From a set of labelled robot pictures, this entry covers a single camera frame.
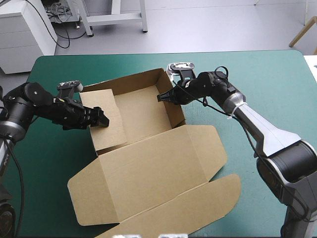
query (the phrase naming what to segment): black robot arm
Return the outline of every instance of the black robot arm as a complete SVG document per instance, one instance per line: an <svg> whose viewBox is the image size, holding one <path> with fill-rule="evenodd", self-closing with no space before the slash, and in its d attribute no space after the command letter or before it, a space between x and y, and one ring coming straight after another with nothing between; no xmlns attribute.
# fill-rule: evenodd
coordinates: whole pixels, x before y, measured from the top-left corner
<svg viewBox="0 0 317 238"><path fill-rule="evenodd" d="M228 81L228 70L202 72L197 77L192 63L172 63L167 74L174 88L158 95L159 101L188 104L193 100L207 106L211 97L226 115L241 123L246 133L256 141L253 146L261 178L278 200L287 205L281 236L311 238L317 224L317 154L315 149L298 135L281 130L255 112L246 97Z"/></svg>
<svg viewBox="0 0 317 238"><path fill-rule="evenodd" d="M74 93L83 89L79 81L60 83L57 89L58 95L55 97L38 83L24 83L2 97L0 87L0 99L3 101L0 113L0 238L17 237L21 224L20 215L17 231L14 232L15 212L7 202L11 195L3 187L2 178L10 155L13 156L13 147L24 138L33 117L49 119L62 125L64 130L109 125L109 119L101 108L88 108L73 99Z"/></svg>

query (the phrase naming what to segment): gray floor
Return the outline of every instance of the gray floor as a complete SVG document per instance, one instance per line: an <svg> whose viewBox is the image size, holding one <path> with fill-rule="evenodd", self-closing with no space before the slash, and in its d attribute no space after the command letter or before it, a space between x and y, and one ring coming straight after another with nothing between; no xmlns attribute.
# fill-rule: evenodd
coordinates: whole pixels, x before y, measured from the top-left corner
<svg viewBox="0 0 317 238"><path fill-rule="evenodd" d="M94 27L95 36L72 40L69 49L56 49L56 55L138 54L286 50L302 29L304 0L146 0L148 33L141 24ZM111 2L86 0L90 15L109 12ZM138 0L122 0L122 12L139 9ZM316 14L317 0L310 1L309 17ZM71 37L84 31L67 25ZM56 31L64 34L60 26ZM313 27L295 49L311 55L317 46ZM62 39L59 43L66 45ZM28 73L5 75L0 70L0 85L6 93L23 83Z"/></svg>

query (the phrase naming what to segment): black cable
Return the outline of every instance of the black cable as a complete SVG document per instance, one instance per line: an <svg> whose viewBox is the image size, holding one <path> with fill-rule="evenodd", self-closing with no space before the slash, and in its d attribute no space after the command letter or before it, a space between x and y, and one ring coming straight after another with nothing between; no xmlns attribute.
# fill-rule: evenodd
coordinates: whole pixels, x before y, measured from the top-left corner
<svg viewBox="0 0 317 238"><path fill-rule="evenodd" d="M67 31L66 27L64 26L64 23L62 22L62 25L63 25L63 27L64 27L64 29L65 29L65 31L66 31L67 37L68 37L68 45L67 45L66 47L61 46L61 45L60 45L59 43L57 43L57 41L54 39L54 37L52 36L52 34L51 34L51 32L50 32L50 30L49 30L49 28L48 28L48 26L47 26L47 24L45 23L44 19L42 18L41 14L40 14L39 11L36 9L36 7L35 7L31 2L29 2L29 0L25 0L25 1L28 2L28 3L34 8L34 10L38 13L38 15L40 16L41 20L43 21L43 23L44 23L44 25L45 25L45 27L46 27L46 29L47 29L49 35L50 35L51 38L53 39L53 41L54 41L59 47L61 47L61 48L63 48L63 49L69 48L69 47L70 47L70 38L69 38L69 35L68 35L68 31Z"/></svg>
<svg viewBox="0 0 317 238"><path fill-rule="evenodd" d="M21 185L21 207L20 207L20 214L19 214L19 221L18 221L18 225L16 227L16 231L15 231L15 234L14 234L14 237L17 238L18 237L18 234L19 234L19 231L20 231L20 228L21 228L21 223L22 223L22 217L23 217L23 211L24 211L24 200L25 200L25 194L24 194L24 182L23 182L23 173L22 173L22 169L21 169L21 166L15 156L15 154L13 153L12 151L12 148L10 147L7 139L3 139L3 141L5 142L5 145L7 146L13 160L14 160L14 163L18 169L18 172L19 172L19 177L20 177L20 185Z"/></svg>
<svg viewBox="0 0 317 238"><path fill-rule="evenodd" d="M225 74L226 77L225 77L225 78L218 75L218 71L217 71L217 70L220 69L220 68L223 68L223 69L225 70L225 72L226 72L226 74ZM217 68L214 70L214 73L215 73L215 75L216 75L218 78L222 79L222 80L227 84L227 87L228 87L228 88L230 87L229 79L228 79L229 70L227 69L227 67L225 67L225 66L219 66L219 67L217 67Z"/></svg>
<svg viewBox="0 0 317 238"><path fill-rule="evenodd" d="M5 107L0 107L0 109L2 109L1 112L2 112L3 110L5 110L5 114L8 115L9 112L8 112L8 109L7 109L7 108L5 108Z"/></svg>
<svg viewBox="0 0 317 238"><path fill-rule="evenodd" d="M52 12L47 11L46 13L51 14L51 15L49 16L50 18L52 18L52 17L58 17L58 15L56 15L56 14L54 14L54 13L52 13ZM57 34L58 36L60 36L61 38L64 38L64 39L75 40L75 39L79 39L79 38L83 37L83 36L86 34L86 31L85 31L82 35L77 36L77 37L65 37L65 36L62 36L62 35L58 34L57 32L56 32L56 34Z"/></svg>
<svg viewBox="0 0 317 238"><path fill-rule="evenodd" d="M294 212L294 214L301 220L301 221L304 221L304 222L307 222L307 223L311 223L311 222L315 222L317 221L317 219L313 220L313 221L310 221L307 219L307 213L308 213L308 209L307 209L307 205L305 206L303 204L303 202L298 198L296 197L295 195L293 195L291 193L291 191L284 185L284 183L282 182L282 180L280 179L279 176L277 176L274 171L272 170L272 168L265 162L264 158L262 158L262 156L260 156L250 138L250 135L247 131L247 129L245 128L245 126L243 125L243 123L235 116L232 116L231 114L228 114L228 113L225 113L221 110L218 110L217 108L209 105L208 103L203 102L201 100L199 100L198 98L194 97L193 95L191 95L190 93L188 93L185 89L183 89L181 86L179 86L174 80L172 81L178 88L180 88L183 92L185 92L188 96L192 97L194 100L200 102L201 104L203 104L204 107L209 107L209 108L212 108L213 110L223 114L223 115L226 115L226 116L229 116L229 117L232 117L233 119L235 119L237 122L239 122L239 124L241 125L241 127L243 128L246 136L247 136L247 139L248 139L248 142L250 144L250 146L252 147L254 153L256 154L256 156L264 163L264 165L269 169L269 171L273 174L273 176L278 180L278 182L281 184L281 186L300 204L300 206L303 208L304 210L304 215L301 216L300 214L298 214L291 206L290 208L292 209L292 211Z"/></svg>
<svg viewBox="0 0 317 238"><path fill-rule="evenodd" d="M64 38L64 39L68 39L67 37L64 37L64 36L61 36L60 34L56 33L58 36L60 36L61 38ZM84 35L86 34L86 31L80 35L80 36L77 36L77 37L70 37L69 39L70 40L75 40L75 39L79 39L79 38L82 38Z"/></svg>

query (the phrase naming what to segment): cardboard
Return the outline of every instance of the cardboard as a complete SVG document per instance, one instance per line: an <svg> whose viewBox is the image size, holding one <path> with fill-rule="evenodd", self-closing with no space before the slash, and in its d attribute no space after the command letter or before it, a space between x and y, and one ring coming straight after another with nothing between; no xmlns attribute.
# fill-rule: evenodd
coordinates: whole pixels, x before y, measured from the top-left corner
<svg viewBox="0 0 317 238"><path fill-rule="evenodd" d="M86 86L80 93L83 104L101 107L110 118L108 128L90 128L97 154L185 124L180 105L157 101L158 94L171 88L163 69Z"/></svg>
<svg viewBox="0 0 317 238"><path fill-rule="evenodd" d="M101 107L110 120L107 128L99 126L89 127L91 135L93 135L92 140L95 150L99 151L127 142L121 114L111 89L83 93L80 97L86 107Z"/></svg>
<svg viewBox="0 0 317 238"><path fill-rule="evenodd" d="M79 224L120 223L100 237L189 234L238 201L237 175L209 182L226 160L213 126L183 125L100 155L68 189Z"/></svg>

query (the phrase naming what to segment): white cabinet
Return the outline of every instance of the white cabinet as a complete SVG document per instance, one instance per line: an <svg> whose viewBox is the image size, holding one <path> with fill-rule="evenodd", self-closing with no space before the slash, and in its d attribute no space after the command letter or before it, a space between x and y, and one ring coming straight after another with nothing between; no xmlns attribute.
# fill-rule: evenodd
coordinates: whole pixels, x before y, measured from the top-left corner
<svg viewBox="0 0 317 238"><path fill-rule="evenodd" d="M41 0L29 0L39 11L51 35L57 35ZM5 73L28 72L40 56L52 56L56 43L35 9L24 0L0 6L0 67Z"/></svg>

